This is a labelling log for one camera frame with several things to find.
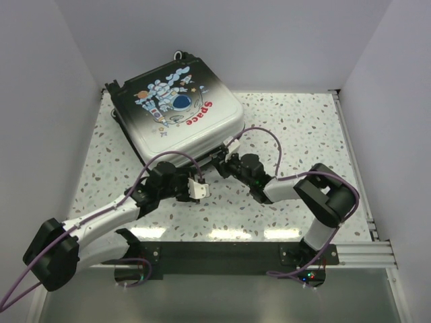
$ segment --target terrazzo surface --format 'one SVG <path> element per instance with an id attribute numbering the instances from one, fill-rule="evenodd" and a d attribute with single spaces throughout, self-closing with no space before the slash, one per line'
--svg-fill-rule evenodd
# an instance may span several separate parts
<path id="1" fill-rule="evenodd" d="M 309 170 L 321 162 L 357 187 L 331 94 L 235 93 L 244 106 L 246 127 L 271 130 L 282 144 L 281 176 Z M 104 94 L 86 163 L 69 218 L 97 209 L 130 187 L 142 165 L 120 126 L 112 119 Z M 273 174 L 276 144 L 268 134 L 249 131 L 240 154 L 257 152 Z M 260 205 L 233 178 L 204 169 L 211 196 L 199 204 L 162 201 L 157 210 L 128 223 L 142 240 L 161 241 L 299 241 L 314 216 L 299 200 Z M 335 242 L 371 241 L 362 204 L 340 229 Z"/>

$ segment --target purple cable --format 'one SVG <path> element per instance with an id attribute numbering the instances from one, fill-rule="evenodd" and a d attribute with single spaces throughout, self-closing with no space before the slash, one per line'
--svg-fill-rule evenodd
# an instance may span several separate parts
<path id="1" fill-rule="evenodd" d="M 165 151 L 163 153 L 159 153 L 157 156 L 151 158 L 147 164 L 143 167 L 142 171 L 139 173 L 138 177 L 136 178 L 136 181 L 133 183 L 132 187 L 129 189 L 128 193 L 125 195 L 124 198 L 121 199 L 121 201 L 119 201 L 117 203 L 116 206 L 112 206 L 112 207 L 107 207 L 106 209 L 103 209 L 85 219 L 83 219 L 81 222 L 79 222 L 80 225 L 83 225 L 91 220 L 93 220 L 96 217 L 99 217 L 109 211 L 112 211 L 113 209 L 115 209 L 116 207 L 122 205 L 132 194 L 132 192 L 135 190 L 136 186 L 139 184 L 139 182 L 141 181 L 141 177 L 143 176 L 143 174 L 147 171 L 148 167 L 159 157 L 165 156 L 165 155 L 170 155 L 170 154 L 177 154 L 177 155 L 183 155 L 187 158 L 189 158 L 192 163 L 196 166 L 197 169 L 197 173 L 200 177 L 200 179 L 203 179 L 203 175 L 202 175 L 202 170 L 199 167 L 199 165 L 197 164 L 197 162 L 193 159 L 193 157 L 191 157 L 190 155 L 183 153 L 181 151 Z M 64 232 L 63 234 L 61 234 L 57 239 L 55 239 L 54 241 L 52 241 L 47 247 L 45 247 L 44 250 L 42 250 L 34 259 L 33 261 L 27 266 L 27 268 L 22 272 L 22 274 L 17 278 L 17 280 L 12 284 L 11 288 L 9 289 L 9 291 L 7 291 L 7 293 L 5 294 L 5 296 L 3 297 L 3 299 L 0 301 L 0 313 L 4 312 L 7 308 L 10 308 L 14 303 L 16 303 L 17 301 L 19 301 L 21 298 L 23 298 L 25 295 L 27 295 L 29 292 L 31 292 L 33 289 L 37 288 L 39 285 L 41 285 L 41 283 L 37 283 L 33 286 L 31 286 L 31 288 L 27 289 L 26 291 L 22 292 L 21 294 L 19 294 L 16 298 L 14 298 L 13 300 L 11 300 L 9 303 L 6 303 L 7 300 L 11 297 L 12 293 L 15 291 L 15 289 L 18 287 L 18 285 L 22 282 L 22 280 L 24 279 L 24 277 L 32 270 L 32 268 L 34 267 L 34 265 L 49 251 L 51 250 L 55 245 L 57 245 L 61 240 L 63 240 L 65 237 L 67 237 L 71 232 L 75 231 L 77 229 L 76 226 L 72 226 L 70 229 L 68 229 L 66 232 Z"/>
<path id="2" fill-rule="evenodd" d="M 355 213 L 355 211 L 358 209 L 359 198 L 360 198 L 358 191 L 347 180 L 344 180 L 343 178 L 341 178 L 337 175 L 333 175 L 333 174 L 329 174 L 329 173 L 325 173 L 325 172 L 313 172 L 313 171 L 311 171 L 311 172 L 303 172 L 300 174 L 279 178 L 279 180 L 293 180 L 295 178 L 304 177 L 307 175 L 320 175 L 320 176 L 334 178 L 334 179 L 340 181 L 342 184 L 346 185 L 347 188 L 351 190 L 351 192 L 355 196 L 355 205 L 353 206 L 352 210 L 350 210 L 350 212 L 345 216 L 344 221 L 342 223 L 347 221 Z M 329 244 L 331 243 L 331 240 L 337 234 L 338 230 L 339 230 L 339 227 L 336 230 L 334 230 L 334 232 L 331 234 L 331 236 L 326 241 L 326 243 L 323 245 L 323 247 L 319 250 L 319 252 L 317 252 L 316 256 L 314 256 L 314 258 L 311 259 L 309 262 L 307 262 L 303 267 L 296 269 L 295 271 L 292 271 L 290 273 L 282 273 L 279 271 L 267 271 L 267 275 L 270 277 L 275 277 L 275 278 L 291 278 L 291 277 L 294 277 L 295 275 L 301 273 L 302 271 L 305 271 L 308 268 L 308 266 L 314 264 L 314 262 L 321 257 L 321 255 L 325 252 L 325 250 L 328 248 Z"/>
<path id="3" fill-rule="evenodd" d="M 137 283 L 131 284 L 131 285 L 125 285 L 126 288 L 130 288 L 130 287 L 137 287 L 140 286 L 142 284 L 144 284 L 148 279 L 150 279 L 151 273 L 153 272 L 153 267 L 151 266 L 151 263 L 144 259 L 144 258 L 126 258 L 126 259 L 118 259 L 116 261 L 120 261 L 120 262 L 128 262 L 128 261 L 144 261 L 144 263 L 146 263 L 148 265 L 148 274 L 147 276 L 145 276 L 144 279 L 138 281 Z"/>
<path id="4" fill-rule="evenodd" d="M 229 143 L 226 145 L 226 147 L 228 147 L 231 143 L 233 143 L 233 142 L 235 141 L 235 139 L 238 139 L 239 137 L 241 137 L 243 133 L 246 133 L 247 131 L 250 131 L 250 130 L 260 130 L 260 131 L 265 131 L 266 133 L 269 133 L 269 134 L 270 134 L 270 135 L 275 139 L 275 141 L 277 142 L 277 145 L 278 145 L 278 160 L 277 160 L 277 165 L 275 166 L 275 175 L 277 176 L 277 175 L 278 175 L 278 170 L 279 170 L 279 168 L 280 168 L 280 164 L 281 164 L 281 155 L 282 155 L 282 153 L 281 153 L 281 143 L 280 143 L 280 140 L 278 140 L 277 136 L 275 136 L 275 135 L 274 135 L 271 131 L 269 131 L 268 129 L 261 128 L 261 127 L 250 127 L 250 128 L 246 128 L 246 129 L 244 129 L 243 131 L 241 131 L 240 133 L 236 134 L 236 135 L 234 136 L 234 138 L 233 138 L 231 141 L 229 141 Z"/>

